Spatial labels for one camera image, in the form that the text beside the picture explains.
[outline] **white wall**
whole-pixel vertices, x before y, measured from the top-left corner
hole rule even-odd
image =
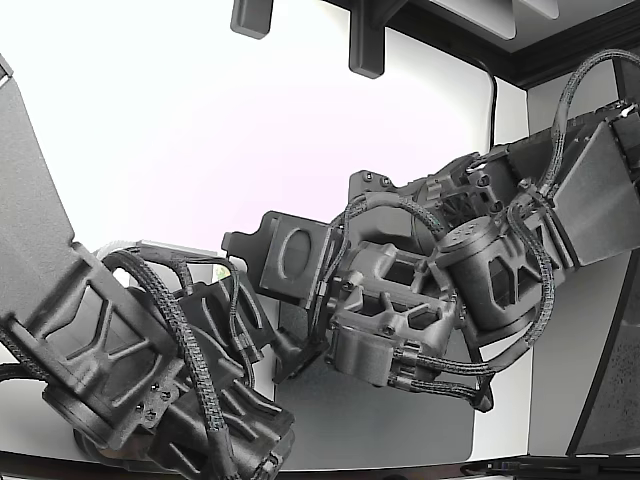
[[[571,74],[543,83],[527,92],[529,130],[531,134],[546,130],[553,123],[558,100]],[[618,99],[613,62],[596,65],[584,78],[571,103],[569,118],[615,102]]]
[[[0,51],[90,249],[148,238],[216,250],[267,210],[333,218],[357,170],[399,185],[484,151],[483,72],[388,32],[387,72],[372,81],[347,68],[345,11],[275,4],[271,34],[256,41],[230,31],[231,0],[4,0]],[[527,135],[525,93],[504,83],[497,134]],[[77,458],[26,385],[0,388],[0,449]],[[498,408],[512,408],[508,397]],[[494,428],[522,433],[498,417]]]

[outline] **black cable sleeve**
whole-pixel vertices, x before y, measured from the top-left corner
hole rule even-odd
[[[426,382],[423,380],[412,380],[411,386],[418,393],[430,393],[435,395],[444,395],[453,398],[462,398],[474,404],[478,391],[468,385],[462,383],[451,382]]]
[[[184,356],[204,417],[207,436],[215,441],[220,437],[216,432],[227,430],[227,426],[206,360],[177,300],[156,273],[136,254],[119,250],[107,255],[103,263],[112,272],[121,268],[129,273],[151,296]],[[221,446],[212,444],[209,448],[211,451],[220,451]],[[220,472],[220,476],[234,478],[234,475],[237,475],[232,457],[229,459],[211,457],[211,461],[215,463],[215,470]]]
[[[482,60],[474,61],[487,73],[491,82],[491,105],[489,106],[489,150],[496,146],[496,110],[498,108],[498,80],[491,69]]]
[[[240,354],[242,358],[242,363],[245,368],[245,372],[247,373],[247,385],[250,388],[253,388],[256,383],[255,373],[253,371],[253,366],[251,365],[251,360],[249,356],[244,351],[244,347],[240,344],[237,326],[240,326],[242,333],[245,336],[247,346],[253,351],[254,357],[258,358],[260,356],[260,352],[258,351],[251,335],[249,335],[249,330],[247,326],[244,324],[242,319],[238,317],[238,299],[240,297],[240,276],[238,274],[238,269],[236,266],[231,263],[226,258],[205,258],[205,259],[190,259],[189,263],[193,263],[196,265],[220,265],[229,270],[229,274],[231,275],[231,299],[229,302],[229,330],[231,331],[231,337],[235,344],[236,350]]]
[[[168,265],[166,266],[174,271],[180,280],[180,286],[183,288],[185,293],[187,295],[191,295],[193,293],[193,276],[191,275],[191,270],[189,270],[187,262],[182,260],[173,260],[168,262]]]
[[[347,248],[349,246],[349,220],[353,218],[354,212],[360,211],[362,213],[365,211],[365,209],[366,209],[366,200],[363,195],[359,195],[355,197],[353,200],[351,200],[347,205],[347,208],[345,208],[344,211],[340,214],[340,216],[331,223],[330,228],[333,228],[333,229],[339,228],[340,225],[342,226],[342,240],[340,242],[340,248],[338,250],[338,253],[336,254],[333,261],[331,261],[328,267],[325,267],[325,266],[321,267],[321,271],[323,272],[321,283],[324,284],[325,286],[328,285],[329,282],[331,281],[331,278],[333,277],[336,270],[340,266],[340,263],[342,263],[342,259],[344,258],[344,255],[347,252]],[[331,260],[331,257],[330,255],[328,255],[324,263],[326,264],[330,260]],[[311,327],[309,329],[309,331],[313,335],[317,334],[316,329],[318,327],[318,323],[320,320],[320,310],[322,308],[322,301],[324,299],[325,294],[326,292],[323,291],[316,295],[315,305],[313,307],[313,314],[311,317]]]
[[[11,355],[20,362],[20,364],[33,376],[33,378],[47,383],[51,383],[53,381],[53,377],[49,372],[45,371],[40,366],[40,363],[31,355],[24,352],[2,328],[0,328],[0,343],[9,350],[9,353],[11,353]]]

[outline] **braided cable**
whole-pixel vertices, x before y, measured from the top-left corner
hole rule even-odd
[[[542,278],[542,301],[536,312],[536,317],[520,339],[516,340],[502,353],[491,360],[480,363],[466,363],[420,354],[417,359],[418,365],[439,372],[452,373],[455,375],[493,375],[513,365],[516,360],[522,357],[522,355],[533,347],[535,342],[544,332],[549,320],[551,319],[555,301],[555,282],[553,279],[551,258],[544,249],[544,246],[524,224],[524,221],[522,220],[522,206],[517,200],[509,205],[507,221],[518,238],[520,238],[525,246],[533,252],[538,263],[538,268],[540,269]],[[398,352],[396,357],[399,358],[400,356],[401,352]]]
[[[111,271],[117,268],[125,270],[149,293],[184,356],[207,430],[224,429],[226,426],[222,409],[204,355],[184,312],[169,289],[145,261],[133,252],[127,250],[112,252],[103,259],[103,263]]]
[[[560,167],[562,166],[564,144],[567,135],[567,121],[569,119],[569,109],[575,97],[576,91],[578,90],[578,86],[587,75],[587,73],[589,73],[596,65],[614,58],[619,58],[620,60],[624,60],[640,68],[640,56],[636,54],[627,52],[625,50],[604,50],[585,60],[573,73],[573,75],[571,75],[571,78],[569,78],[567,85],[562,91],[552,127],[553,155],[551,157],[551,163],[549,164],[549,167],[545,175],[542,177],[540,183],[540,193],[543,196],[549,195],[550,190],[553,188],[555,180],[560,171]]]
[[[9,353],[20,362],[20,365],[22,365],[33,378],[47,383],[53,381],[53,377],[40,366],[40,363],[30,354],[24,352],[2,328],[0,328],[0,343],[9,350]]]
[[[253,366],[251,364],[251,360],[245,352],[245,347],[240,342],[240,336],[238,335],[237,326],[240,326],[240,330],[242,330],[244,340],[246,342],[246,347],[252,350],[254,357],[258,358],[260,356],[260,352],[258,351],[255,343],[253,342],[251,335],[249,335],[249,330],[247,326],[244,324],[242,319],[238,316],[238,299],[240,296],[240,275],[238,274],[238,269],[236,266],[231,263],[226,258],[203,258],[203,259],[190,259],[190,263],[198,264],[198,265],[221,265],[229,270],[231,276],[231,296],[229,301],[229,330],[231,333],[231,338],[236,347],[236,350],[240,354],[242,358],[242,363],[245,368],[245,372],[247,373],[246,382],[250,388],[255,386],[255,373],[253,371]]]
[[[187,262],[184,260],[172,260],[168,262],[167,267],[175,272],[185,293],[191,295],[193,293],[193,276]]]
[[[331,278],[344,258],[349,245],[349,222],[364,212],[384,206],[400,208],[420,220],[434,236],[437,237],[444,232],[444,226],[435,215],[408,197],[400,197],[399,195],[392,194],[390,198],[383,198],[381,195],[378,195],[374,197],[374,200],[375,203],[371,204],[368,202],[365,194],[356,196],[348,203],[344,211],[331,222],[330,228],[339,228],[342,226],[342,241],[340,243],[340,249],[329,267],[325,267],[324,265],[321,267],[321,271],[324,272],[321,280],[322,284],[326,285],[331,281]],[[315,332],[318,326],[323,298],[324,293],[316,295],[316,303],[313,309],[311,327],[309,329],[310,332]]]
[[[431,395],[442,395],[445,397],[460,398],[469,402],[472,407],[476,407],[478,400],[478,390],[453,382],[427,382],[424,380],[412,380],[411,387],[416,393],[427,393]]]
[[[0,365],[0,382],[17,379],[39,380],[20,363],[3,363]]]

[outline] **black mount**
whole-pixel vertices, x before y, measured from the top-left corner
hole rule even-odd
[[[384,29],[407,1],[353,1],[349,36],[349,69],[352,72],[368,78],[378,78],[384,73]]]
[[[349,69],[368,78],[384,73],[385,32],[391,18],[409,0],[353,0],[349,37]],[[271,29],[273,0],[235,0],[231,30],[264,38]]]
[[[235,0],[231,14],[231,30],[260,40],[271,30],[273,0]]]

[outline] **robotic arm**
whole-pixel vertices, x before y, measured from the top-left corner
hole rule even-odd
[[[18,87],[0,69],[0,341],[19,361],[0,381],[47,382],[44,400],[91,458],[192,480],[272,479],[286,460],[293,415],[253,390],[267,345],[276,383],[324,355],[378,387],[490,410],[491,379],[540,337],[556,287],[640,247],[638,107],[566,120],[580,80],[612,56],[640,65],[620,51],[589,59],[552,129],[404,187],[358,172],[332,223],[269,212],[254,234],[225,236],[228,258],[149,242],[92,254],[74,243]],[[174,270],[178,291],[154,263]],[[230,275],[194,283],[188,265],[203,263]],[[139,288],[122,287],[117,269]],[[307,335],[273,328],[259,296],[303,309]],[[454,329],[472,363],[445,358]],[[482,358],[480,347],[512,336]],[[442,372],[461,380],[439,381]]]

